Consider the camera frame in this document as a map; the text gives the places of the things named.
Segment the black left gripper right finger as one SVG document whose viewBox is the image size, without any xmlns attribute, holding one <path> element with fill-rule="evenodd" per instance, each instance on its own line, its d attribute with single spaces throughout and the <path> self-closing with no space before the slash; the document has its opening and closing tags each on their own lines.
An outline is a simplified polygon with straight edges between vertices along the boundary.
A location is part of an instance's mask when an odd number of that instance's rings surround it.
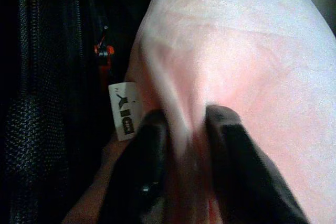
<svg viewBox="0 0 336 224">
<path fill-rule="evenodd" d="M 229 223 L 307 223 L 286 181 L 257 146 L 239 115 L 209 105 L 205 117 L 213 189 Z"/>
</svg>

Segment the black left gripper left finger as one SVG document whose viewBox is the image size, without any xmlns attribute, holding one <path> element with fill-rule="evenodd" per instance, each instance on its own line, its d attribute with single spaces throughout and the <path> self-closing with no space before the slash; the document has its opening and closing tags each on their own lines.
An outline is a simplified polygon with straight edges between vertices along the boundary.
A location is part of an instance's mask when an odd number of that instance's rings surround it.
<svg viewBox="0 0 336 224">
<path fill-rule="evenodd" d="M 163 111 L 150 111 L 113 168 L 101 223 L 143 222 L 164 192 L 168 138 Z"/>
</svg>

